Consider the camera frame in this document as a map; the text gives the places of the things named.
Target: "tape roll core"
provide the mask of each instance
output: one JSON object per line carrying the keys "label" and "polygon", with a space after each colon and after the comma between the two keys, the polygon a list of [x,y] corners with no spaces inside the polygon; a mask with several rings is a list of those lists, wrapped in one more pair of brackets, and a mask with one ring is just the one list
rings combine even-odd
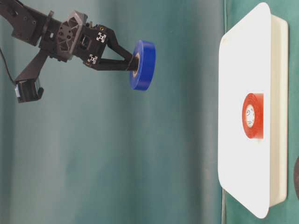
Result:
{"label": "tape roll core", "polygon": [[250,139],[263,138],[263,94],[250,93],[246,96],[242,109],[242,124]]}

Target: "red tape roll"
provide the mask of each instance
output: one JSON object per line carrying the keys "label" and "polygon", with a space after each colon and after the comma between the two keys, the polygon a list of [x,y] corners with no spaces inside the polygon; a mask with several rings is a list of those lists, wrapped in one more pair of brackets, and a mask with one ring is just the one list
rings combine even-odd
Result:
{"label": "red tape roll", "polygon": [[250,139],[263,138],[263,94],[250,93],[244,100],[242,123],[245,134]]}

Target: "teal curtain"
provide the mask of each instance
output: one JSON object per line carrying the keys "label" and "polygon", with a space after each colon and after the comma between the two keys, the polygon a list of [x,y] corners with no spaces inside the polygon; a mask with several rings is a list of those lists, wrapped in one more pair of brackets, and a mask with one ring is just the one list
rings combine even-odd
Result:
{"label": "teal curtain", "polygon": [[[126,72],[78,58],[48,59],[41,101],[17,104],[0,76],[0,222],[6,224],[221,223],[217,176],[218,46],[222,0],[23,0],[63,21],[72,10],[112,28],[133,51],[157,47],[148,91]],[[1,47],[16,77],[38,48]],[[110,50],[105,57],[118,57]]]}

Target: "metal bracket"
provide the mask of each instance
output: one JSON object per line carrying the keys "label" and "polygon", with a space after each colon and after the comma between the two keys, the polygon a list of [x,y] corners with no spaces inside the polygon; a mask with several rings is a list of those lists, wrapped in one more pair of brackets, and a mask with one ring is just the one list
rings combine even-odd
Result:
{"label": "metal bracket", "polygon": [[21,2],[1,0],[0,14],[13,26],[13,37],[29,42],[37,22]]}

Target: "robotic arm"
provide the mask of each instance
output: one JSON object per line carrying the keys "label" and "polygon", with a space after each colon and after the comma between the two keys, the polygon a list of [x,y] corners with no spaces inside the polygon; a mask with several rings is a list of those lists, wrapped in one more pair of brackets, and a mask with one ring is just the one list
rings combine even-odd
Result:
{"label": "robotic arm", "polygon": [[[40,51],[14,80],[19,103],[41,99],[39,75],[48,57],[67,62],[77,56],[95,70],[130,71],[132,89],[147,90],[155,68],[154,44],[139,41],[131,54],[118,44],[113,30],[100,24],[93,26],[87,22],[87,15],[73,11],[60,22],[52,18],[53,14],[50,11],[46,16],[18,0],[0,0],[0,15],[13,26],[12,36],[33,46],[40,40]],[[102,58],[106,46],[123,60]]]}

